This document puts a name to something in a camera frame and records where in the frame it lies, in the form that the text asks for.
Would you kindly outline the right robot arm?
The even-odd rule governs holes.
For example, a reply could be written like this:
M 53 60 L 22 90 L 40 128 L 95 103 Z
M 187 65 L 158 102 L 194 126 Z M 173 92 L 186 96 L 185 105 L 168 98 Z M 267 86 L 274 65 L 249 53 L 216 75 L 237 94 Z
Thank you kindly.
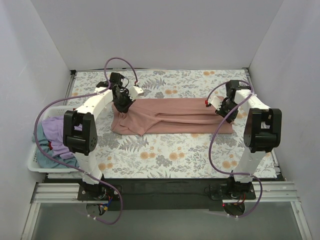
M 281 142 L 282 112 L 264 104 L 254 93 L 252 85 L 244 80 L 230 80 L 223 86 L 225 98 L 209 95 L 205 105 L 215 108 L 216 114 L 222 117 L 221 124 L 232 123 L 238 109 L 244 110 L 247 114 L 243 132 L 244 151 L 236 168 L 226 173 L 225 182 L 209 187 L 209 195 L 213 200 L 254 200 L 254 174 L 267 153 Z

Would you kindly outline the pink t-shirt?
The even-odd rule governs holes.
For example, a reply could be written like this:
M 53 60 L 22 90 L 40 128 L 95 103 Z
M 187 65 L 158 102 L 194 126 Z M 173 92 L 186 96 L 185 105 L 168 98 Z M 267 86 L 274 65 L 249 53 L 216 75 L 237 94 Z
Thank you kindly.
M 223 120 L 203 98 L 137 99 L 126 113 L 112 110 L 111 131 L 121 135 L 211 134 Z

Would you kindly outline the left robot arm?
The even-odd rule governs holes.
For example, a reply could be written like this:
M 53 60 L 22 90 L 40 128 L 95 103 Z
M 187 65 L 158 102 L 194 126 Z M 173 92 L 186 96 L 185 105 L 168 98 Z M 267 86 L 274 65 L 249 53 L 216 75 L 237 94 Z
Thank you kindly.
M 95 200 L 103 199 L 110 189 L 101 183 L 104 175 L 94 153 L 98 143 L 96 119 L 110 103 L 119 113 L 127 113 L 138 95 L 143 93 L 137 81 L 128 88 L 123 83 L 124 79 L 120 73 L 112 72 L 109 80 L 96 85 L 95 95 L 75 110 L 66 111 L 63 116 L 63 144 L 73 153 L 84 173 L 80 186 Z

